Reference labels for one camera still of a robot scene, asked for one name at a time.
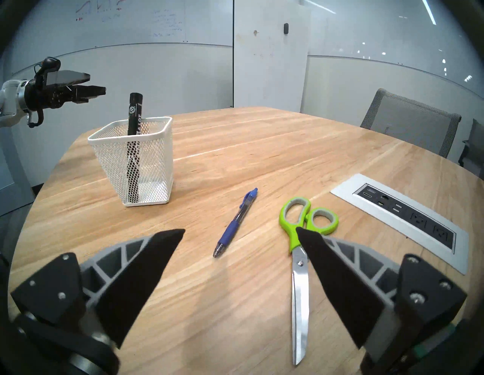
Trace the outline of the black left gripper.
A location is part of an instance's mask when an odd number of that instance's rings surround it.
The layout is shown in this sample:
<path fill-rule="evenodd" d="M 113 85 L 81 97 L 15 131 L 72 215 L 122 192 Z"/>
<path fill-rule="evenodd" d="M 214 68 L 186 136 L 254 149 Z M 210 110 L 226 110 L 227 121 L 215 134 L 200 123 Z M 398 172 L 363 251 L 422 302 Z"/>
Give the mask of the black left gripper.
<path fill-rule="evenodd" d="M 37 88 L 35 79 L 25 82 L 25 110 L 56 109 L 65 103 L 85 104 L 90 99 L 106 94 L 106 87 L 74 86 L 90 81 L 91 75 L 71 70 L 49 72 L 45 78 L 45 86 Z"/>

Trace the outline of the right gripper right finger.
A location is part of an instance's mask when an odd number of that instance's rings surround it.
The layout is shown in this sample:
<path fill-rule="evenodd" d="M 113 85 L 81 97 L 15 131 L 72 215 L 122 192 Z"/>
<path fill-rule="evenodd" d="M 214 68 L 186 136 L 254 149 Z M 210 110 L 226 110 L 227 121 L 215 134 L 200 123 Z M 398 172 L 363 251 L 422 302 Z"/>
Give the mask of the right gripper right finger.
<path fill-rule="evenodd" d="M 296 229 L 326 297 L 369 356 L 403 356 L 449 325 L 467 292 L 422 257 L 400 264 L 372 248 Z"/>

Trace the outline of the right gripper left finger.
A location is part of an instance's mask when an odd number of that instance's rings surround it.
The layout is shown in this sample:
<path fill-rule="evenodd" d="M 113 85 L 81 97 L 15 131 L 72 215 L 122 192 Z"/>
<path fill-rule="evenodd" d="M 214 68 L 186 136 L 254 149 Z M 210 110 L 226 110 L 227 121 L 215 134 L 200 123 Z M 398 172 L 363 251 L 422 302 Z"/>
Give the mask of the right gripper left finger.
<path fill-rule="evenodd" d="M 120 348 L 185 229 L 157 232 L 104 248 L 83 263 L 62 253 L 12 292 L 22 314 L 66 332 L 106 334 Z"/>

